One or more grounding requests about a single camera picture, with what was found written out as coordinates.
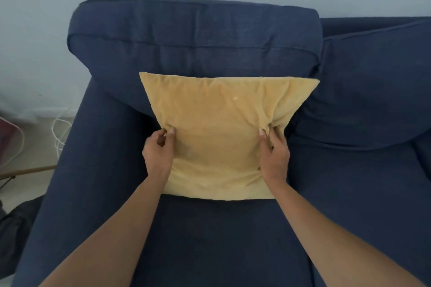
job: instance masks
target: hand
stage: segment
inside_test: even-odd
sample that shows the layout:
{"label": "hand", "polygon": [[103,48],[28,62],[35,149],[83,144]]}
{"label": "hand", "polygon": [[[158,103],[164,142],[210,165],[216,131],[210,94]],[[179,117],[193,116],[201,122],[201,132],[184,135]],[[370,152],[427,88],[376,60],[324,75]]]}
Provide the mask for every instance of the hand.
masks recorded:
{"label": "hand", "polygon": [[269,126],[269,141],[264,129],[259,129],[259,147],[260,147],[260,169],[263,180],[269,188],[270,185],[277,183],[286,183],[288,174],[288,163],[290,152],[288,143],[279,127]]}
{"label": "hand", "polygon": [[155,131],[147,140],[142,150],[148,176],[168,180],[174,160],[175,128]]}

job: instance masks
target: white cable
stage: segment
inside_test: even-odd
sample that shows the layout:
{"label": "white cable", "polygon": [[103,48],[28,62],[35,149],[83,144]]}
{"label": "white cable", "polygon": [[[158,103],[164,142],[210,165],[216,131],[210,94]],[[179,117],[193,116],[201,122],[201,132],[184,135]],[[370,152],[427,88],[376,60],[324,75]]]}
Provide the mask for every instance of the white cable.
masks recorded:
{"label": "white cable", "polygon": [[[65,144],[65,142],[66,141],[62,141],[62,139],[63,139],[63,137],[67,134],[67,132],[70,130],[70,128],[72,127],[72,123],[71,122],[69,122],[69,121],[67,121],[67,120],[64,120],[64,119],[60,119],[60,117],[62,116],[62,115],[64,115],[64,113],[66,113],[68,110],[69,110],[70,108],[67,108],[65,111],[63,111],[60,115],[58,115],[54,120],[53,120],[53,123],[52,123],[52,125],[51,125],[51,132],[52,132],[52,134],[53,134],[53,136],[54,136],[54,138],[55,138],[55,141],[54,141],[54,147],[55,147],[55,150],[56,150],[56,153],[57,153],[57,158],[60,158],[60,151],[62,151],[63,150],[63,148],[60,148],[60,144],[61,145],[64,145]],[[54,126],[55,126],[55,124],[56,124],[56,122],[65,122],[65,123],[67,123],[68,124],[68,128],[63,132],[63,134],[60,136],[60,137],[57,137],[57,135],[56,135],[56,133],[54,132]]]}
{"label": "white cable", "polygon": [[6,162],[3,162],[3,163],[0,165],[0,168],[3,168],[3,167],[4,167],[4,166],[6,166],[8,163],[10,163],[12,160],[14,160],[17,156],[19,156],[19,154],[21,154],[22,150],[24,149],[25,134],[24,134],[24,131],[23,131],[20,127],[18,127],[17,125],[15,125],[14,123],[11,123],[10,121],[8,121],[8,120],[4,119],[4,118],[3,118],[3,117],[1,117],[1,116],[0,116],[0,119],[1,119],[1,120],[3,120],[3,121],[5,121],[5,122],[7,122],[8,124],[10,124],[10,125],[12,125],[12,126],[14,126],[14,127],[18,128],[18,130],[19,130],[19,132],[21,133],[21,136],[22,136],[21,146],[20,146],[20,148],[19,148],[19,151],[18,151],[18,152],[17,152],[13,157],[11,157],[9,160],[7,160]]}

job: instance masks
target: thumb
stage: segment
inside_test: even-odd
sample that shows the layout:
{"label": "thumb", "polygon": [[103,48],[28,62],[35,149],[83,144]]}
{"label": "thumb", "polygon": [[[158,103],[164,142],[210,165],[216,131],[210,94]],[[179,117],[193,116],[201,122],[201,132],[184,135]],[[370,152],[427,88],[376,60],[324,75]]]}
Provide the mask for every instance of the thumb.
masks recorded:
{"label": "thumb", "polygon": [[166,134],[164,148],[169,148],[171,150],[174,150],[174,146],[175,146],[175,128],[171,127]]}
{"label": "thumb", "polygon": [[259,129],[259,148],[261,156],[270,153],[268,137],[266,136],[266,132],[263,128]]}

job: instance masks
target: yellow pillow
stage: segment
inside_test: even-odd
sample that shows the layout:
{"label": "yellow pillow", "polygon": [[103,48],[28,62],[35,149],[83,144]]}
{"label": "yellow pillow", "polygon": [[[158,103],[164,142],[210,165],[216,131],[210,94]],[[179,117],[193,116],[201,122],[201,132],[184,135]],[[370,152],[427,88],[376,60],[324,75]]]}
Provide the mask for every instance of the yellow pillow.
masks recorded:
{"label": "yellow pillow", "polygon": [[319,83],[297,77],[195,78],[140,73],[162,128],[176,128],[165,194],[271,199],[259,169],[259,127],[284,129]]}

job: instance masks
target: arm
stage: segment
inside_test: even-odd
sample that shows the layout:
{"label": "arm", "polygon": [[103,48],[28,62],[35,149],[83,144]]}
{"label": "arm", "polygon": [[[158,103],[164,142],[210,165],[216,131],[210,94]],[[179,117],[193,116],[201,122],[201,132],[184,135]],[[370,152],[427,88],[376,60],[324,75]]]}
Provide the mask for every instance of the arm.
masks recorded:
{"label": "arm", "polygon": [[283,134],[259,130],[260,167],[296,236],[329,287],[424,285],[390,258],[335,224],[286,183],[289,149]]}
{"label": "arm", "polygon": [[175,131],[154,132],[142,151],[148,177],[40,287],[128,287],[171,172]]}

